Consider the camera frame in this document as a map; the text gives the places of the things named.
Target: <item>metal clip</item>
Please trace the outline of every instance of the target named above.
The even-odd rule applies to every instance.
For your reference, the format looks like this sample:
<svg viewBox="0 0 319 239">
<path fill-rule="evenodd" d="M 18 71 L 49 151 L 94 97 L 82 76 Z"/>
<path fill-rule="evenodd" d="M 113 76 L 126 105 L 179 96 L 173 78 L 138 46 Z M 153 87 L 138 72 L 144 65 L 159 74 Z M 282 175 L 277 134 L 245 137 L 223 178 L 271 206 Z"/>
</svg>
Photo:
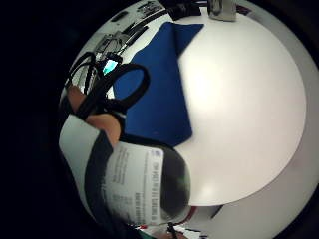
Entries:
<svg viewBox="0 0 319 239">
<path fill-rule="evenodd" d="M 231 0 L 208 0 L 209 18 L 219 21 L 236 21 L 236 4 Z"/>
</svg>

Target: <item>blue fabric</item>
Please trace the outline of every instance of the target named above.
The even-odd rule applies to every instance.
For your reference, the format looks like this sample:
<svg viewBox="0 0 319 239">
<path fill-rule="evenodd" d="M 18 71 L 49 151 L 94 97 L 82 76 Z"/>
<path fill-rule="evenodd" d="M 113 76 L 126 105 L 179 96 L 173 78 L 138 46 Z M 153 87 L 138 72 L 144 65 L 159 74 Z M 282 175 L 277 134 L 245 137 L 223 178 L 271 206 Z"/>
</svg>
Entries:
<svg viewBox="0 0 319 239">
<path fill-rule="evenodd" d="M 127 113 L 125 132 L 176 146 L 192 135 L 182 91 L 178 56 L 203 27 L 166 22 L 150 43 L 137 52 L 132 63 L 145 66 L 151 84 L 145 95 Z M 127 96 L 137 87 L 141 75 L 130 72 L 114 85 L 116 98 Z"/>
</svg>

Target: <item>hand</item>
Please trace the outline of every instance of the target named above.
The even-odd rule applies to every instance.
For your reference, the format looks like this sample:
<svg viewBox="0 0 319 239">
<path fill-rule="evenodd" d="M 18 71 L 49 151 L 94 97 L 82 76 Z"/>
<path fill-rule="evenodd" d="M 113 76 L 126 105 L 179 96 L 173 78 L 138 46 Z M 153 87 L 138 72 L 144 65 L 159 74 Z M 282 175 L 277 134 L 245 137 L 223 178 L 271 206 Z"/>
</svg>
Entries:
<svg viewBox="0 0 319 239">
<path fill-rule="evenodd" d="M 84 95 L 78 87 L 70 86 L 68 88 L 68 98 L 74 112 L 79 108 L 85 97 L 86 95 Z M 95 128 L 103 130 L 112 147 L 119 141 L 121 134 L 120 123 L 112 115 L 91 115 L 87 117 L 86 122 Z"/>
</svg>

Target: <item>sticker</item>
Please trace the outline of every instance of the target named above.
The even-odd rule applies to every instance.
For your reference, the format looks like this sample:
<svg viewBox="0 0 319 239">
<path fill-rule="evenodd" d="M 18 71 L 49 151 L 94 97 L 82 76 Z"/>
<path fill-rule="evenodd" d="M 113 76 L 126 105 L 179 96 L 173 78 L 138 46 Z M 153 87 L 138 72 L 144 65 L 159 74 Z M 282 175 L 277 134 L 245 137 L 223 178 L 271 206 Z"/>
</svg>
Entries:
<svg viewBox="0 0 319 239">
<path fill-rule="evenodd" d="M 102 194 L 109 209 L 132 225 L 159 225 L 163 151 L 119 142 L 109 158 Z"/>
</svg>

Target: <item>black cable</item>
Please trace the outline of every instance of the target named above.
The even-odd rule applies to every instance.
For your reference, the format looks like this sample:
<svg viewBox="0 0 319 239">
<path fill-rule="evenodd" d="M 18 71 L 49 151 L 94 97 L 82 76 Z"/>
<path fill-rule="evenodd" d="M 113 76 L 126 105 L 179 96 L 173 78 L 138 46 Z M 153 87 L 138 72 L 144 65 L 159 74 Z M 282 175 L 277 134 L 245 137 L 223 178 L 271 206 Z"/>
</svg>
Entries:
<svg viewBox="0 0 319 239">
<path fill-rule="evenodd" d="M 169 222 L 169 223 L 168 223 L 168 228 L 169 228 L 169 232 L 170 232 L 171 235 L 172 235 L 172 238 L 173 238 L 173 239 L 177 239 L 176 231 L 175 231 L 175 229 L 173 228 L 172 222 Z"/>
</svg>

